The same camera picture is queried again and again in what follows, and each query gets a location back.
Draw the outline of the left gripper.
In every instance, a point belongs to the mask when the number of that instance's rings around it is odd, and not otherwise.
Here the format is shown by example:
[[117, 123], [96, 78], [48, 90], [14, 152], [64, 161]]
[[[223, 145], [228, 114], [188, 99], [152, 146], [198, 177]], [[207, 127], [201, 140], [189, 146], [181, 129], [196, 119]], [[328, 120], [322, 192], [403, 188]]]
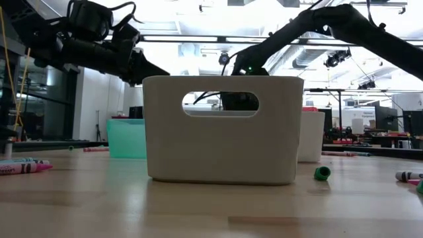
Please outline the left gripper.
[[139, 31], [130, 24], [125, 24], [114, 31], [116, 47], [114, 75], [130, 85], [140, 85], [147, 77], [169, 76], [168, 71], [148, 61], [142, 51], [134, 50], [138, 42]]

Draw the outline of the white crayon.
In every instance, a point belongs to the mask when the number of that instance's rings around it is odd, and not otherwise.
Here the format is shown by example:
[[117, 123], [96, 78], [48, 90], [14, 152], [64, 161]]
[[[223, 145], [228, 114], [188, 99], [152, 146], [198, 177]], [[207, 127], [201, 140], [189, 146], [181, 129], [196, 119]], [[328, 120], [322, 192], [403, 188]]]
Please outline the white crayon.
[[401, 182], [408, 182], [409, 180], [422, 180], [423, 173], [413, 173], [413, 172], [396, 172], [395, 178]]

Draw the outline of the black bar with light strips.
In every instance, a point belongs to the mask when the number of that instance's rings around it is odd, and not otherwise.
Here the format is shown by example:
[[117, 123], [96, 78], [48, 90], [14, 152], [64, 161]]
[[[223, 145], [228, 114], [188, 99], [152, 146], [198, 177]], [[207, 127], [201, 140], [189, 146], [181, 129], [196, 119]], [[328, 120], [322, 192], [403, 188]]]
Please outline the black bar with light strips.
[[[150, 34], [141, 37], [142, 42], [166, 42], [166, 43], [205, 43], [205, 44], [259, 44], [266, 37], [259, 36], [188, 36], [188, 35], [160, 35]], [[355, 46], [355, 44], [343, 42], [333, 38], [297, 38], [287, 45], [310, 45], [310, 46]]]

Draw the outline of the green translucent plastic bin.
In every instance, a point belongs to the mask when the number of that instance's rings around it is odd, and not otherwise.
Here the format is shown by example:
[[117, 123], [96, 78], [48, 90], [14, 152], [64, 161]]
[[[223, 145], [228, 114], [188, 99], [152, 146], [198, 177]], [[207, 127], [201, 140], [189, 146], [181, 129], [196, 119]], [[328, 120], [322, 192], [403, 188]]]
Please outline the green translucent plastic bin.
[[109, 119], [107, 136], [112, 158], [147, 158], [144, 119]]

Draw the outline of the black tripod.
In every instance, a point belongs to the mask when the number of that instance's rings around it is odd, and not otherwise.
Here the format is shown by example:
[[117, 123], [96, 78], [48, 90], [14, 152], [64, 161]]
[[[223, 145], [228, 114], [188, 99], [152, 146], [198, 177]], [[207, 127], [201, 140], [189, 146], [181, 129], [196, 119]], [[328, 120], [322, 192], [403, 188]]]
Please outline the black tripod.
[[97, 142], [101, 142], [102, 141], [102, 137], [101, 137], [100, 125], [99, 125], [99, 110], [96, 110], [96, 124], [95, 124], [95, 128], [96, 128], [96, 141]]

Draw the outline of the white plastic bin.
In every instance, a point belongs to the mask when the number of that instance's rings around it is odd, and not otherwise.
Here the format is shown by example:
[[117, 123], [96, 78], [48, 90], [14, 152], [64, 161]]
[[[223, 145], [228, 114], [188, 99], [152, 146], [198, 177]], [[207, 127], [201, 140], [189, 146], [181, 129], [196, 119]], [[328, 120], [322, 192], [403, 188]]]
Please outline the white plastic bin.
[[324, 123], [324, 112], [302, 112], [298, 163], [318, 163], [321, 160]]

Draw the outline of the white box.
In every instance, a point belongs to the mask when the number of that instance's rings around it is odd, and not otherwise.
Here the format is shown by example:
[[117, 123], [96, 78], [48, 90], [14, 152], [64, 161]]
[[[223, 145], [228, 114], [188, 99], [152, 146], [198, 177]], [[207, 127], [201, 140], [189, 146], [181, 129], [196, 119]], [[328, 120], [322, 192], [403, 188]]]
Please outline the white box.
[[353, 118], [351, 129], [353, 134], [363, 134], [364, 133], [364, 121], [362, 118]]

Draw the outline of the black computer monitor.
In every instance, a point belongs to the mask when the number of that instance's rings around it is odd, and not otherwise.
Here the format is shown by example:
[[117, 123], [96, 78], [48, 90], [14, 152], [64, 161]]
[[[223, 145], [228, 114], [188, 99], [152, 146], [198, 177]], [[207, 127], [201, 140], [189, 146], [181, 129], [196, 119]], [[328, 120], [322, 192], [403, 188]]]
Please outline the black computer monitor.
[[403, 127], [410, 135], [423, 136], [423, 110], [404, 110]]
[[397, 116], [397, 110], [394, 108], [376, 106], [376, 128], [380, 130], [397, 131], [399, 128]]

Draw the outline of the blue crayon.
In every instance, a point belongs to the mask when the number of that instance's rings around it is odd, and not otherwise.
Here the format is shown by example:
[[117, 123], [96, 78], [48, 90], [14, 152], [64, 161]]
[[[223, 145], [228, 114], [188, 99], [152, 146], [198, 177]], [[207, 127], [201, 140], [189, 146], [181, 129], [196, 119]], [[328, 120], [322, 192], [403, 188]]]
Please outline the blue crayon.
[[21, 158], [21, 159], [6, 159], [6, 160], [0, 160], [0, 163], [37, 163], [37, 164], [45, 164], [49, 165], [50, 162], [48, 160], [40, 160], [40, 159], [34, 159], [34, 158]]

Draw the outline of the black table frame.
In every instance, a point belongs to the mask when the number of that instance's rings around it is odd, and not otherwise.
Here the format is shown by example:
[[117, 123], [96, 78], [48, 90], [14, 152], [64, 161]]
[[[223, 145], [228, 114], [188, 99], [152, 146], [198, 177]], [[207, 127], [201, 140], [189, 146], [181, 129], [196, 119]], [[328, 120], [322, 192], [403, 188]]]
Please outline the black table frame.
[[[90, 142], [90, 141], [30, 141], [30, 142], [16, 142], [13, 144], [13, 152], [23, 151], [45, 151], [45, 150], [59, 150], [68, 149], [73, 146], [74, 148], [84, 147], [98, 147], [108, 146], [106, 142]], [[414, 159], [423, 161], [422, 149], [401, 149], [401, 148], [388, 148], [388, 147], [352, 147], [341, 146], [334, 144], [324, 144], [323, 151], [354, 151], [370, 153], [379, 157], [393, 157], [399, 159]]]

